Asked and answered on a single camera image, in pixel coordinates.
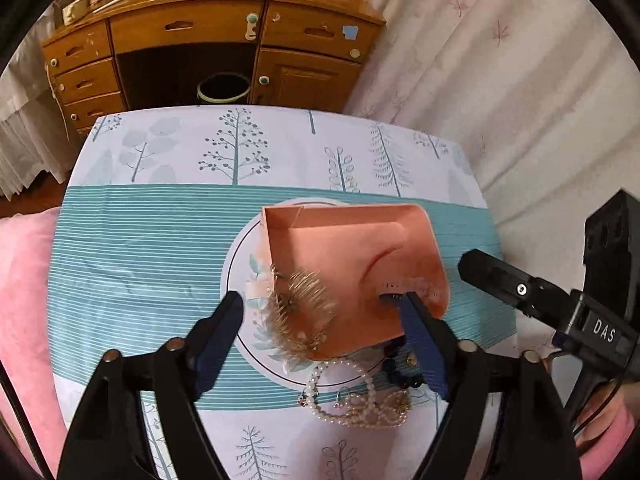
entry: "blue sticker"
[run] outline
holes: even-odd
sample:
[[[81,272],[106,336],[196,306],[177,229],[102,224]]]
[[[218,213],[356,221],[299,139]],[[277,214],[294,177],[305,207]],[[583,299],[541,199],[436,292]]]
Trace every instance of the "blue sticker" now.
[[[356,41],[356,38],[358,37],[358,26],[345,25],[342,27],[342,33],[344,34],[345,40]]]

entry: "blue gripper pad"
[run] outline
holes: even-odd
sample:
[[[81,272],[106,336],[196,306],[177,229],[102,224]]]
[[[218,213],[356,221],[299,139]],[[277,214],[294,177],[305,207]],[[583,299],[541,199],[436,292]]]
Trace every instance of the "blue gripper pad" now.
[[[222,317],[216,329],[207,339],[206,345],[196,357],[193,367],[197,373],[193,392],[196,395],[196,400],[212,389],[216,383],[226,355],[242,325],[243,314],[242,299],[238,296],[232,308]]]
[[[432,392],[436,392],[443,399],[446,399],[449,393],[449,384],[447,383],[443,355],[431,338],[411,300],[404,295],[399,300],[398,306],[406,342],[418,360],[424,381]]]

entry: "table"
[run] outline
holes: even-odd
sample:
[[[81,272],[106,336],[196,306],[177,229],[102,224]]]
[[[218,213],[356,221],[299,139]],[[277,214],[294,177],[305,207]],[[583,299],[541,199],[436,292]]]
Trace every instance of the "table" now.
[[[56,229],[49,337],[67,423],[105,350],[153,351],[209,316],[227,290],[242,291],[259,279],[264,270],[252,251],[260,210],[284,202],[419,204],[430,217],[450,283],[445,320],[459,338],[514,351],[513,310],[457,274],[466,250],[499,255],[500,249],[468,160],[455,143],[291,108],[126,112],[100,118],[89,133]],[[276,349],[261,345],[252,323],[259,309],[246,302],[240,337],[216,386],[198,403],[229,475],[410,479],[442,419],[442,400],[425,386],[412,390],[409,419],[398,430],[319,421],[297,404],[310,368],[284,374]],[[357,358],[370,363],[378,390],[390,388],[376,373],[380,348]],[[172,478],[153,397],[144,400],[160,475]],[[334,402],[335,393],[321,400]],[[492,400],[487,421],[495,420],[497,408]],[[490,438],[491,431],[483,431]],[[269,458],[240,467],[247,449]],[[343,476],[328,476],[337,460]],[[482,463],[474,468],[481,472]],[[262,476],[255,476],[258,469]]]

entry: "white curtain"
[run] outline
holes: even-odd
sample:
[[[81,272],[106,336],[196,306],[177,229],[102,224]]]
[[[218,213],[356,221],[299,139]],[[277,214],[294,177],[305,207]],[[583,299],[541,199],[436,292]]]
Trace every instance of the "white curtain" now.
[[[462,145],[508,261],[582,288],[584,220],[640,197],[640,75],[588,0],[369,0],[346,113]]]
[[[43,170],[64,182],[75,161],[77,139],[66,137],[40,47],[53,29],[51,6],[31,27],[0,76],[0,194],[9,199]]]

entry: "pink box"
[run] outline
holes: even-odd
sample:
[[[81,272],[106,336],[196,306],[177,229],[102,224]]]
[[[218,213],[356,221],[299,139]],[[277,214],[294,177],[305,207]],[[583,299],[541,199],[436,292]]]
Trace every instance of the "pink box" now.
[[[265,261],[278,272],[318,272],[338,311],[312,360],[325,360],[403,334],[398,311],[384,292],[416,290],[430,313],[449,306],[449,284],[431,222],[415,204],[270,206],[262,212]],[[312,325],[300,312],[293,329]]]

